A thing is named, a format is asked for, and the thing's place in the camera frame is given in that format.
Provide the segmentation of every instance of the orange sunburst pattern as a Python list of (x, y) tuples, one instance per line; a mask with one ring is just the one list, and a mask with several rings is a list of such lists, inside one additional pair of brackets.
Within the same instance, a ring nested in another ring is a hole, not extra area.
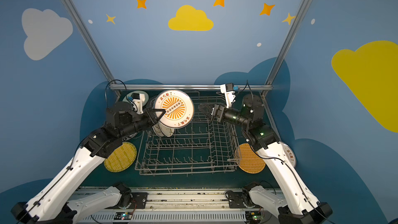
[(184, 116), (186, 108), (184, 102), (174, 96), (170, 96), (163, 101), (162, 108), (166, 109), (165, 116), (171, 120), (177, 120)]

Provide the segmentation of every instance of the orange star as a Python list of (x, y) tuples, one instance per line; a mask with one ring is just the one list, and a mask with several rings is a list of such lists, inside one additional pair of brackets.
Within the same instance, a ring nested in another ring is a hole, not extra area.
[(271, 10), (272, 10), (272, 8), (274, 7), (275, 5), (267, 5), (267, 4), (264, 4), (264, 9), (263, 9), (263, 11), (260, 13), (260, 16), (261, 15), (263, 15), (263, 14), (267, 14), (268, 16), (271, 14)]
[(144, 8), (144, 9), (146, 9), (147, 7), (145, 6), (145, 2), (146, 2), (147, 0), (137, 0), (137, 2), (138, 2), (138, 6), (137, 6), (137, 9), (138, 8)]
[(225, 0), (216, 0), (216, 2), (214, 2), (214, 5), (213, 5), (213, 6), (221, 5), (222, 7), (224, 7), (224, 1), (225, 1)]

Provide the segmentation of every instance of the yellow cloud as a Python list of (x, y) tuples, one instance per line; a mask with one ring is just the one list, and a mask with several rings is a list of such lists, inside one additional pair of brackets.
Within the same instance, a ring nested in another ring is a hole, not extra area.
[(176, 17), (169, 20), (169, 28), (172, 30), (207, 31), (213, 28), (214, 23), (208, 19), (202, 10), (196, 10), (190, 5), (180, 7)]
[(398, 132), (398, 45), (375, 41), (355, 52), (341, 50), (331, 65), (370, 114), (384, 128)]

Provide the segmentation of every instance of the wall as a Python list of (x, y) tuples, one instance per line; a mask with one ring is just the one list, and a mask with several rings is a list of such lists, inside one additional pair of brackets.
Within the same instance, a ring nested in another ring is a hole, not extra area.
[(118, 79), (213, 84), (276, 57), (301, 0), (73, 2)]
[(397, 15), (396, 0), (313, 0), (267, 95), (336, 223), (398, 216)]
[(0, 9), (0, 209), (12, 223), (11, 207), (72, 157), (86, 99), (106, 78), (60, 0), (1, 0)]

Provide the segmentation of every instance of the cloud mural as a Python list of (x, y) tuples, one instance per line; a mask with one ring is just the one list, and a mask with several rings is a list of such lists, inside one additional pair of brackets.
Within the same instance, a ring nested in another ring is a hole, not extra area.
[(384, 128), (398, 132), (398, 45), (375, 41), (356, 51), (341, 50), (331, 65), (370, 114)]
[(176, 17), (169, 20), (169, 28), (172, 30), (207, 31), (214, 26), (212, 20), (208, 19), (206, 13), (197, 10), (190, 5), (180, 7)]
[(69, 19), (49, 9), (26, 9), (22, 14), (22, 27), (27, 35), (23, 48), (34, 61), (46, 57), (73, 32)]

